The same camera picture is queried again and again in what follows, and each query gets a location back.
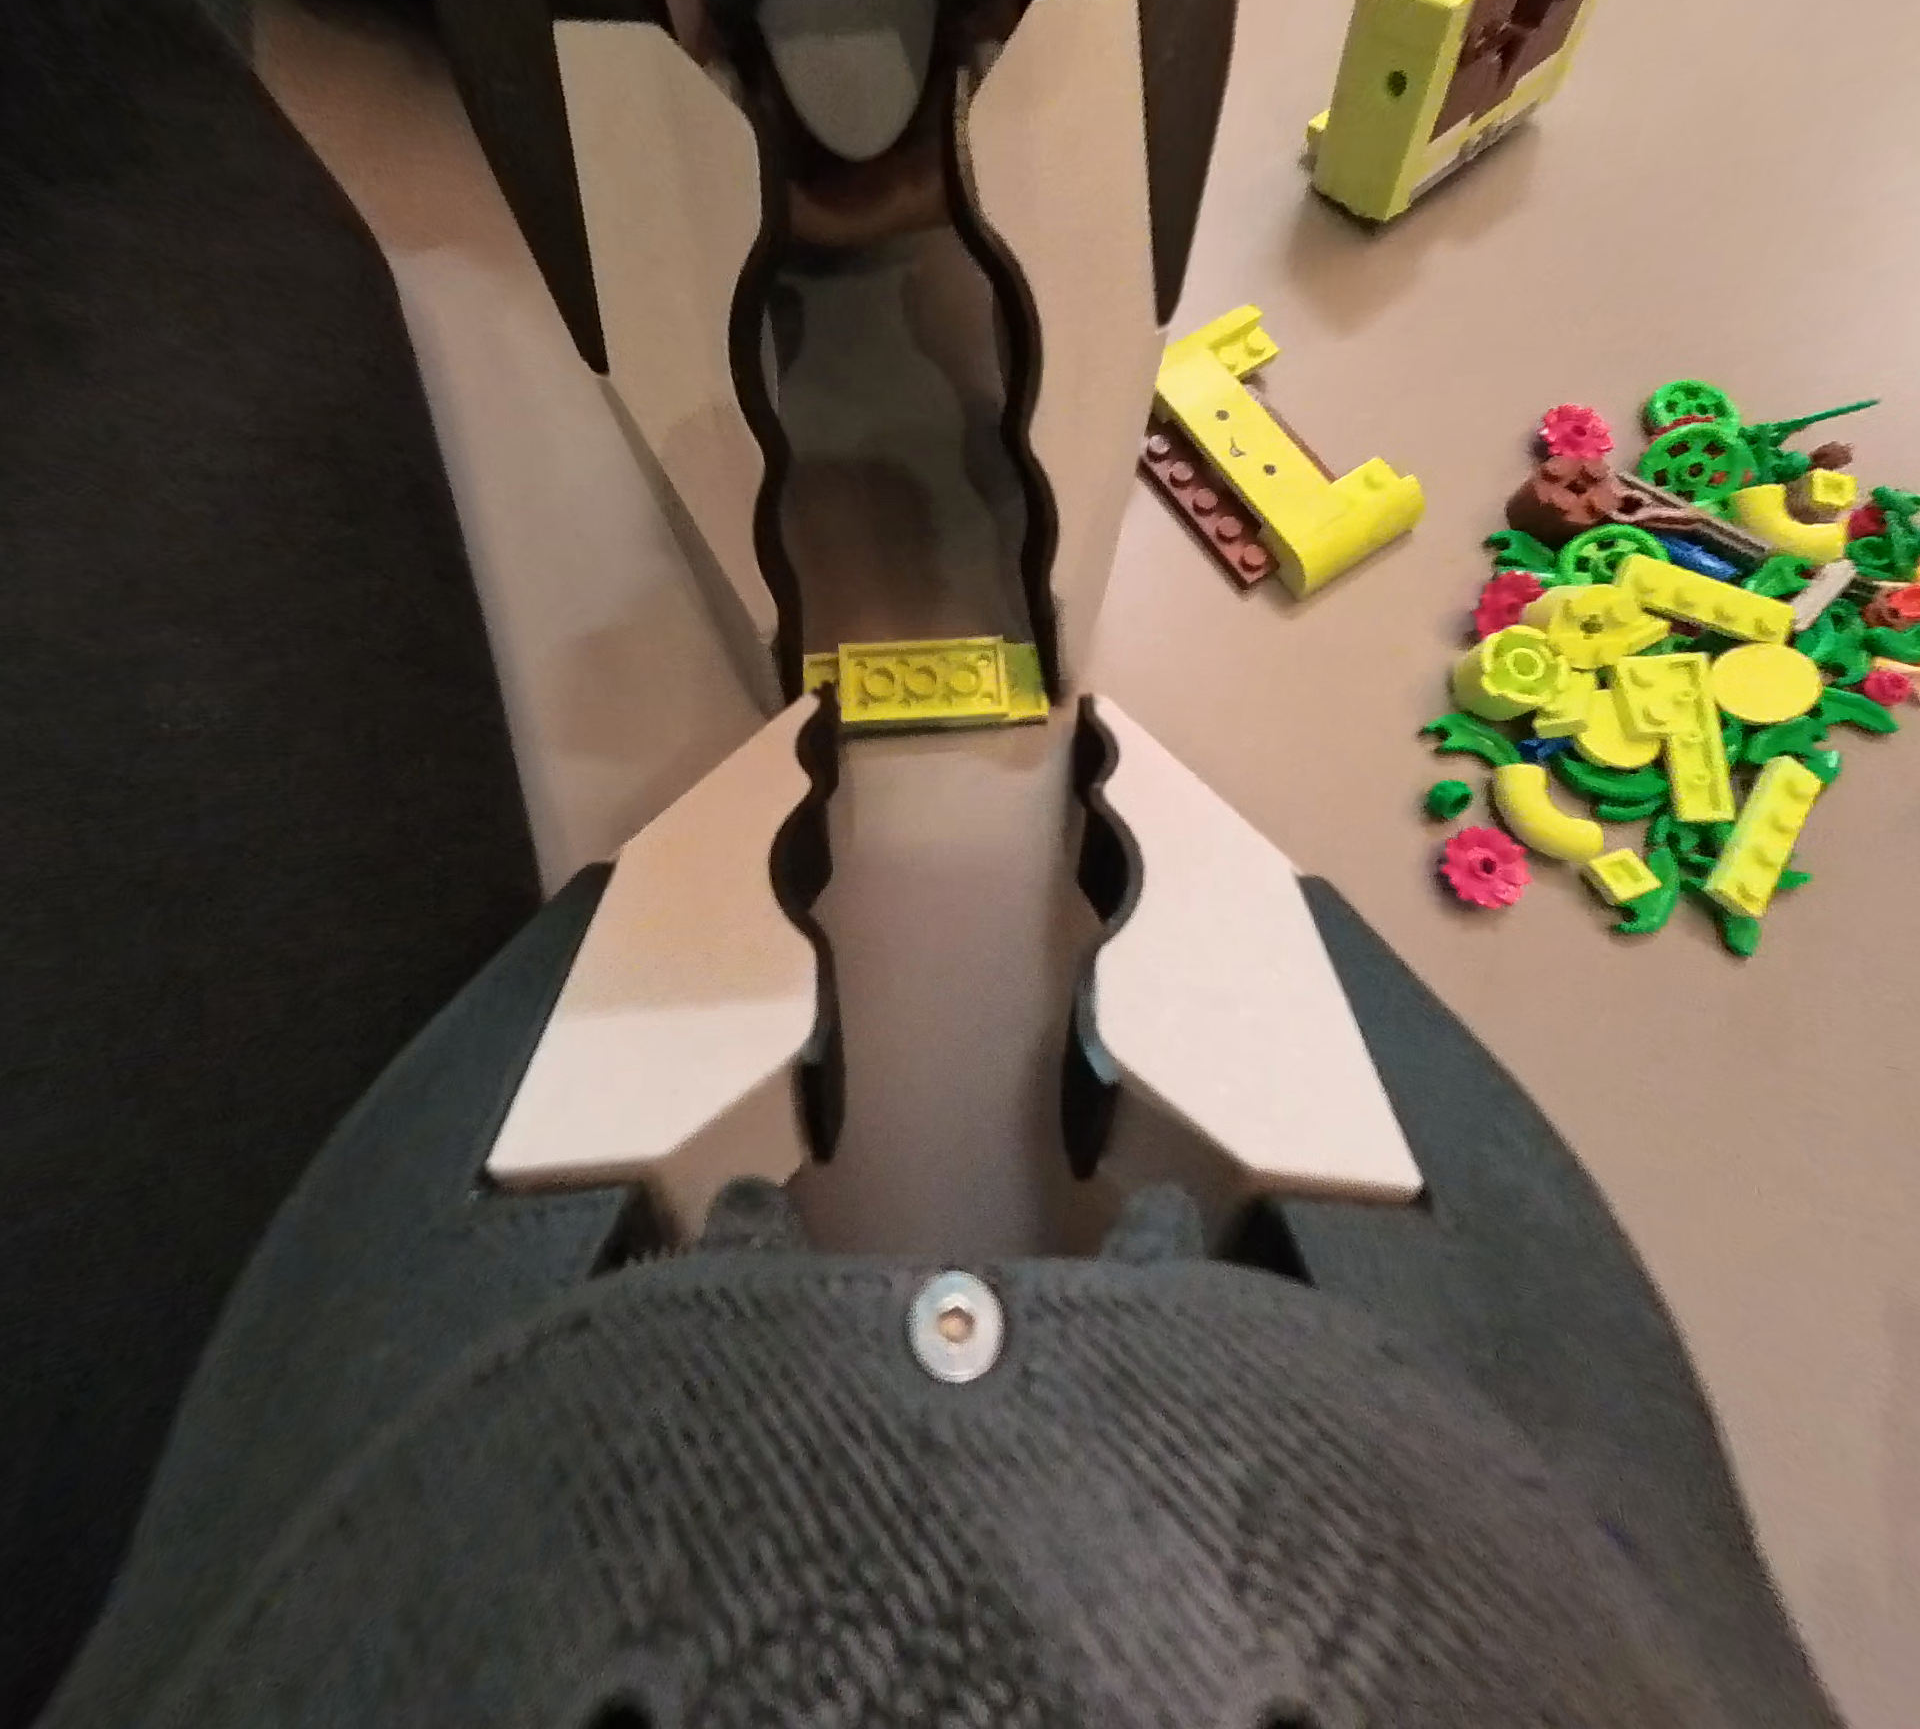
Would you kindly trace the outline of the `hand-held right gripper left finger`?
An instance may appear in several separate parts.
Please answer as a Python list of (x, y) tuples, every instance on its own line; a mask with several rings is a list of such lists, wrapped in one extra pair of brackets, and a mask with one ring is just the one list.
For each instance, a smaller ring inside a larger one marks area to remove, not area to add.
[(812, 908), (832, 785), (835, 705), (804, 694), (622, 844), (491, 1181), (640, 1188), (667, 1237), (694, 1237), (731, 1180), (830, 1151), (835, 1000)]

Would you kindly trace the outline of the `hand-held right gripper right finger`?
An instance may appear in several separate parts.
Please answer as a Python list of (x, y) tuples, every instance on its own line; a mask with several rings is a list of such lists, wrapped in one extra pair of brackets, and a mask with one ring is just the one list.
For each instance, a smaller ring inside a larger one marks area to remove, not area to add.
[(1265, 1196), (1417, 1201), (1294, 859), (1111, 695), (1081, 695), (1070, 776), (1096, 915), (1062, 1068), (1070, 1175), (1183, 1188), (1213, 1235)]

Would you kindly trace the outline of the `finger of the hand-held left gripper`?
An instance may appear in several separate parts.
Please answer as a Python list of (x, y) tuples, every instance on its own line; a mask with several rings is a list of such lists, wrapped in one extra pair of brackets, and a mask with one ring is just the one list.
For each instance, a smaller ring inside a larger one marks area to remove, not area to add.
[(761, 231), (755, 128), (660, 23), (563, 18), (555, 49), (610, 402), (748, 694), (779, 709), (781, 606), (757, 546), (764, 452), (731, 357)]
[(1033, 638), (1048, 690), (1077, 694), (1163, 346), (1140, 0), (1033, 0), (996, 56), (958, 74), (948, 169), (1004, 324)]

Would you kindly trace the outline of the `lime bracket build with brown plate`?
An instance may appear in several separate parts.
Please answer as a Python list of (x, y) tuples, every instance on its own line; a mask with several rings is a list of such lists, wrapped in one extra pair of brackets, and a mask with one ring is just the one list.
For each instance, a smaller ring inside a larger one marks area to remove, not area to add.
[(1261, 392), (1275, 357), (1257, 303), (1170, 340), (1141, 467), (1243, 586), (1309, 601), (1405, 541), (1426, 493), (1383, 458), (1329, 471)]

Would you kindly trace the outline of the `long lime toy plate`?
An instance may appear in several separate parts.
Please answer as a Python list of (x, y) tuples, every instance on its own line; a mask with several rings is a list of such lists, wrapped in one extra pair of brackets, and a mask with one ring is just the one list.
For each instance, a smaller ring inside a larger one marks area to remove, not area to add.
[[(841, 714), (845, 725), (857, 729), (857, 732), (965, 732), (965, 729), (994, 729), (994, 725), (1020, 725), (1020, 723), (1044, 721), (1048, 714), (1048, 694), (1047, 694), (1047, 682), (1044, 682), (1044, 665), (1037, 661), (1037, 647), (1003, 638), (1003, 649), (1004, 649), (1004, 664), (1007, 664), (1013, 708), (1000, 721), (929, 723), (929, 725), (861, 725), (861, 723), (845, 721), (841, 709), (838, 709), (838, 714)], [(827, 652), (804, 654), (804, 687), (805, 690), (832, 690), (832, 695), (835, 695), (835, 647)]]

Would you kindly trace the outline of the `person's left hand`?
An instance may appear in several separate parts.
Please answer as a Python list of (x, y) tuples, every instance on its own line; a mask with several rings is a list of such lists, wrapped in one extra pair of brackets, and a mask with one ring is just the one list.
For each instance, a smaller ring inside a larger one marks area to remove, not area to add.
[(794, 163), (785, 183), (791, 239), (823, 250), (853, 250), (946, 227), (948, 175), (936, 142), (902, 142), (868, 161)]

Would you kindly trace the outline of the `lime brick box with brown bricks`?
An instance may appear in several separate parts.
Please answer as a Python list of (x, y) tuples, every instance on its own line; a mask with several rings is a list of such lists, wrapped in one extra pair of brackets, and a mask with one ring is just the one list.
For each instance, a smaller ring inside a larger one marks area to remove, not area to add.
[(1354, 0), (1329, 105), (1309, 122), (1312, 187), (1399, 220), (1568, 81), (1597, 0)]

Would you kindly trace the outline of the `pile of small toy bricks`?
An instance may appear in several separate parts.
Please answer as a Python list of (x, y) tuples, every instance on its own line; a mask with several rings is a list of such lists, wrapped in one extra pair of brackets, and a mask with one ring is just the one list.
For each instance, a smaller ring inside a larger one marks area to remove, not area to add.
[(1463, 765), (1420, 799), (1458, 908), (1506, 911), (1555, 867), (1620, 936), (1694, 901), (1756, 953), (1809, 882), (1839, 733), (1918, 708), (1918, 493), (1865, 485), (1836, 436), (1877, 403), (1768, 418), (1675, 376), (1635, 440), (1590, 403), (1544, 408), (1422, 725)]

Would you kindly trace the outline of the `person's black clothing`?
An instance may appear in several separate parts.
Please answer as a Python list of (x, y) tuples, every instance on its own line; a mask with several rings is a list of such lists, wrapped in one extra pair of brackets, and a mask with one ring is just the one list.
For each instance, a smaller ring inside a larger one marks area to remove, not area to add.
[(2, 1720), (255, 1242), (539, 901), (397, 283), (197, 0), (2, 0)]

